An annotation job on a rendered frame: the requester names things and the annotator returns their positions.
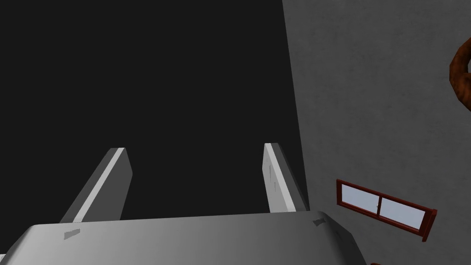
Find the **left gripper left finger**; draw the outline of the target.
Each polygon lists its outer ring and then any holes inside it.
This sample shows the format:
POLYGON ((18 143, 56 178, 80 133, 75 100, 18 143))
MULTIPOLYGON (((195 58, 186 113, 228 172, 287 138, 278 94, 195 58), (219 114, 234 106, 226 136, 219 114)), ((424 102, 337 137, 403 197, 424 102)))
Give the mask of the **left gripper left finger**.
POLYGON ((120 220, 131 180, 127 150, 111 148, 60 223, 120 220))

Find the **red-framed window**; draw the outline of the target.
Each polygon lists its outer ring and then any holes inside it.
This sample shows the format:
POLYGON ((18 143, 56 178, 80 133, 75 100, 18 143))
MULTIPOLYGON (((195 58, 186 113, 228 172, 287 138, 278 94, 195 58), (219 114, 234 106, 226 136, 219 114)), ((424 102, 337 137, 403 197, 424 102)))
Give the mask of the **red-framed window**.
POLYGON ((436 209, 420 206, 341 179, 336 180, 336 203, 418 235, 423 242, 427 241, 437 215, 436 209))

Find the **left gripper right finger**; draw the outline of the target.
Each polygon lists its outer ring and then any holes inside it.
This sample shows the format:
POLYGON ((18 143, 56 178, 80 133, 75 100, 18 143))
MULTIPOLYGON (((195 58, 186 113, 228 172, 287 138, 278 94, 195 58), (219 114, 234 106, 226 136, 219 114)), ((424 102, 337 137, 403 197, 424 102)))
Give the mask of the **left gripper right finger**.
POLYGON ((271 213, 309 211, 287 156, 278 143, 265 143, 262 160, 264 187, 271 213))

